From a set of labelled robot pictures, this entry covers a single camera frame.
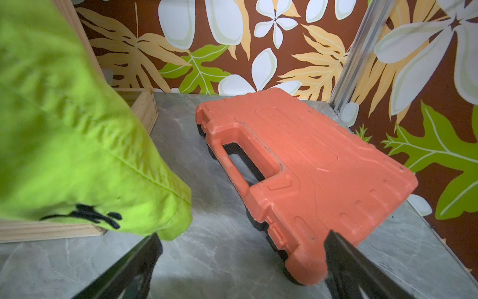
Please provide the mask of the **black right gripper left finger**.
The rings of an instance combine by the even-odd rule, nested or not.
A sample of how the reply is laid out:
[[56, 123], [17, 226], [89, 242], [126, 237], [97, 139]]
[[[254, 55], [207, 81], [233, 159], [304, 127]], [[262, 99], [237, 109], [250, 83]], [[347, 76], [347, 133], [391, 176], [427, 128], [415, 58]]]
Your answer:
[[163, 253], [156, 233], [144, 238], [107, 271], [76, 296], [76, 299], [146, 299], [154, 267]]

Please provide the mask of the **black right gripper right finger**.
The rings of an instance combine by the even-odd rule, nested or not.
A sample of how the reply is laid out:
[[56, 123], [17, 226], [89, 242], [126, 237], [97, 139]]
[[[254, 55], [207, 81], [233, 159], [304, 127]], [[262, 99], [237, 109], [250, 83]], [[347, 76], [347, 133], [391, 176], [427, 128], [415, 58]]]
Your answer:
[[339, 233], [324, 242], [326, 285], [334, 299], [412, 299], [409, 294]]

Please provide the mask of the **lime green shorts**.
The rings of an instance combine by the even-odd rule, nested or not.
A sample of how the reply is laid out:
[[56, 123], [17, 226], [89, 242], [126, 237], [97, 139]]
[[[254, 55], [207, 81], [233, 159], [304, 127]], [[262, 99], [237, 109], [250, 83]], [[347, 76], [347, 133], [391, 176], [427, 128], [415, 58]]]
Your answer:
[[50, 1], [1, 2], [1, 218], [173, 240], [191, 190]]

